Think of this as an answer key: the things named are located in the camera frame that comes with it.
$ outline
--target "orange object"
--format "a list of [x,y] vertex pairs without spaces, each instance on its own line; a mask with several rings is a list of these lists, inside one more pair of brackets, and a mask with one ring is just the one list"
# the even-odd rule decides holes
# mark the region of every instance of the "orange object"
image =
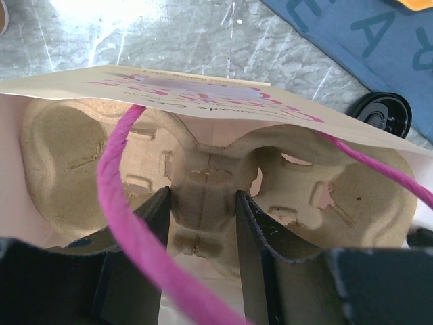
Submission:
[[433,8],[433,0],[398,0],[403,5],[413,11],[420,11],[428,8]]

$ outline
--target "blue cloth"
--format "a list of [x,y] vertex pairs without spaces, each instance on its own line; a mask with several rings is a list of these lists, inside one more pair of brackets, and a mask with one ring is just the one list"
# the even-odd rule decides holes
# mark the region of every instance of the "blue cloth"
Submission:
[[433,9],[397,0],[262,0],[371,91],[405,97],[433,142]]

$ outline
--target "black plastic lid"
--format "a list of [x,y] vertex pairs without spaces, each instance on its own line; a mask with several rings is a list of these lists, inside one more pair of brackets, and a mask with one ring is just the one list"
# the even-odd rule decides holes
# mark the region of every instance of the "black plastic lid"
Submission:
[[396,93],[369,93],[355,104],[349,115],[403,139],[412,123],[409,103]]

